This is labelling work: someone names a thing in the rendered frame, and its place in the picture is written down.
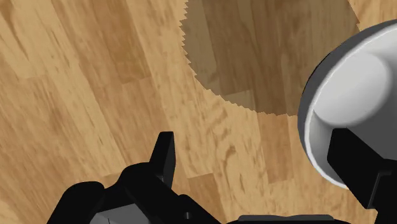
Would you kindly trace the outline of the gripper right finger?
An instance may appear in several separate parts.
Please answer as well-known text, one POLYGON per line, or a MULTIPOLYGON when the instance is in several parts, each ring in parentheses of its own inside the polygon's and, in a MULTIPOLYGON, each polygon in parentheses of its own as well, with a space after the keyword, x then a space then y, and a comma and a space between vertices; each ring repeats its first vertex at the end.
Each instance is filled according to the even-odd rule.
POLYGON ((397 160, 382 158, 347 128, 333 129, 327 161, 374 224, 397 224, 397 160))

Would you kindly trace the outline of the white bowl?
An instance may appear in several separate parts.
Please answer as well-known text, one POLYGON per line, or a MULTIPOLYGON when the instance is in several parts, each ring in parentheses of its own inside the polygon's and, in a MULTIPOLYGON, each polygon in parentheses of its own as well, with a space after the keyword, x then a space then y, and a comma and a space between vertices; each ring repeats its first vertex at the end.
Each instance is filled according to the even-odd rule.
POLYGON ((346 185, 326 156, 332 130, 343 127, 397 160, 397 19, 364 29, 331 51, 300 98, 302 147, 316 171, 341 188, 346 185))

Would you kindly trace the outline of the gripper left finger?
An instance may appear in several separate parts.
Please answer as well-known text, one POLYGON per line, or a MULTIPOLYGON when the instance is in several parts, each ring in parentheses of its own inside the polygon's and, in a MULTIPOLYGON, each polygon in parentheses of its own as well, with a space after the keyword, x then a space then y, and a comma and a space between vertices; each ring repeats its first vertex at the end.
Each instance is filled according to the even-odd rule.
POLYGON ((97 213, 129 204, 150 224, 221 224, 191 197, 172 191, 175 167, 174 134, 161 132, 149 161, 124 168, 108 188, 97 181, 70 186, 46 224, 89 224, 97 213))

